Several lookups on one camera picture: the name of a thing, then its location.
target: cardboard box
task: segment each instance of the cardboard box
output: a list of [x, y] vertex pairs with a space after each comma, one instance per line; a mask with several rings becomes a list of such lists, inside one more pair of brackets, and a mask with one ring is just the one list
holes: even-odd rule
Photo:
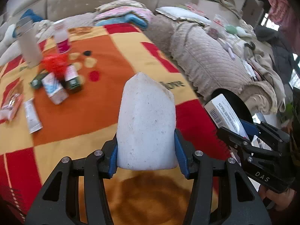
[[55, 78], [54, 73], [49, 73], [42, 79], [42, 84], [50, 100], [58, 105], [68, 98], [68, 93]]
[[225, 127], [236, 134], [249, 139], [239, 118], [223, 94], [212, 99], [204, 108], [218, 128]]

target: pink towel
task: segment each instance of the pink towel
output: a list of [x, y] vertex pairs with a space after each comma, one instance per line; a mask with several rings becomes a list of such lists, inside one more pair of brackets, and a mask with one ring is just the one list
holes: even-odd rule
[[100, 13], [94, 18], [94, 21], [99, 21], [102, 19], [113, 18], [124, 16], [128, 13], [132, 13], [139, 18], [145, 20], [147, 23], [150, 22], [153, 13], [149, 9], [139, 8], [139, 7], [131, 7], [131, 6], [121, 6], [114, 9], [111, 9], [107, 12]]

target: blue gripper pad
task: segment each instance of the blue gripper pad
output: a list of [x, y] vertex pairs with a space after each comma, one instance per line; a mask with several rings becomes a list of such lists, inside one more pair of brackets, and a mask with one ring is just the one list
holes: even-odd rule
[[183, 151], [183, 148], [181, 146], [181, 143], [179, 141], [179, 138], [178, 138], [176, 132], [174, 133], [174, 138], [175, 138], [175, 153], [176, 153], [176, 157], [178, 160], [178, 164], [179, 164], [181, 173], [185, 176], [185, 178], [187, 178], [190, 174], [190, 172], [188, 170], [188, 159], [186, 158], [186, 155]]
[[252, 137], [254, 135], [259, 136], [260, 132], [259, 132], [259, 130], [257, 129], [257, 127], [254, 124], [251, 124], [251, 123], [249, 123], [247, 121], [244, 121], [242, 119], [240, 119], [240, 121], [241, 121], [241, 123], [242, 123], [242, 125], [243, 125], [243, 127], [244, 127], [244, 129], [246, 131], [246, 133], [249, 136], [252, 136]]
[[109, 160], [109, 170], [108, 175], [110, 178], [117, 172], [117, 153], [118, 153], [118, 144], [115, 145], [115, 148], [112, 151], [112, 155]]

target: white cap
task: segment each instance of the white cap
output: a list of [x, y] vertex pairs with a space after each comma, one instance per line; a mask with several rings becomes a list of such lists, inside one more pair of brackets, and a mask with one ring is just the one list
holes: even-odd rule
[[58, 21], [53, 23], [53, 26], [54, 26], [55, 30], [63, 28], [64, 25], [65, 25], [65, 20], [64, 19], [58, 20]]

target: white bottle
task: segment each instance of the white bottle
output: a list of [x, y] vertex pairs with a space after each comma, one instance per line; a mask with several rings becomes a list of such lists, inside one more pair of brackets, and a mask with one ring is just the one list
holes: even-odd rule
[[54, 22], [54, 41], [58, 53], [65, 53], [71, 49], [69, 33], [65, 29], [64, 19]]

